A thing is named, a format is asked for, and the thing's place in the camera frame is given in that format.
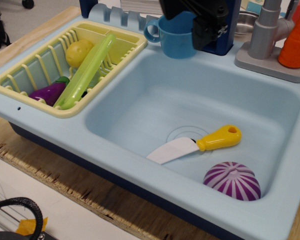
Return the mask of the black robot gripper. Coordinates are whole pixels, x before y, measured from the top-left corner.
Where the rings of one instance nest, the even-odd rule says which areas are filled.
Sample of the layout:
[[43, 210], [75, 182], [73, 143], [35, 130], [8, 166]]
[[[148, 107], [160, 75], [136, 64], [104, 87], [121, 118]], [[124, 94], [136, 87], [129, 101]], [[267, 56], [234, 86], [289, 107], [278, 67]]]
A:
[[163, 15], [171, 20], [188, 9], [196, 17], [192, 26], [192, 44], [202, 50], [227, 30], [228, 5], [225, 0], [159, 0]]

